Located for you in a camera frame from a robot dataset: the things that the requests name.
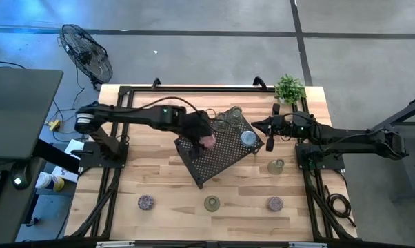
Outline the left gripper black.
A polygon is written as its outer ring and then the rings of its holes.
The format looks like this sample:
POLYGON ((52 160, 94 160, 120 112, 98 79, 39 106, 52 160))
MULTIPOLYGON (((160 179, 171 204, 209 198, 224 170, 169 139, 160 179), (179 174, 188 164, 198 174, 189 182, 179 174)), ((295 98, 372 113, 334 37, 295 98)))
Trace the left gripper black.
POLYGON ((214 134, 205 110, 185 114, 176 134, 191 142, 190 158, 198 158, 203 154, 204 148, 214 147, 214 134))

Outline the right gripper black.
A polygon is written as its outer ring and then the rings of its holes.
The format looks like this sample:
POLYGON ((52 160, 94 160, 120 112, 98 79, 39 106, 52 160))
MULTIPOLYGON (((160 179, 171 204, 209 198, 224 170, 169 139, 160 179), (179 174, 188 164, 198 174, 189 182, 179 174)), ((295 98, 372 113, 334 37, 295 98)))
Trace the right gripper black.
POLYGON ((274 103, 272 106, 272 115, 261 121, 252 122, 255 127, 267 136, 265 150, 272 152, 274 149, 274 137, 287 137, 288 140, 294 137, 294 126, 291 121, 286 119, 287 114, 279 114, 280 105, 274 103))

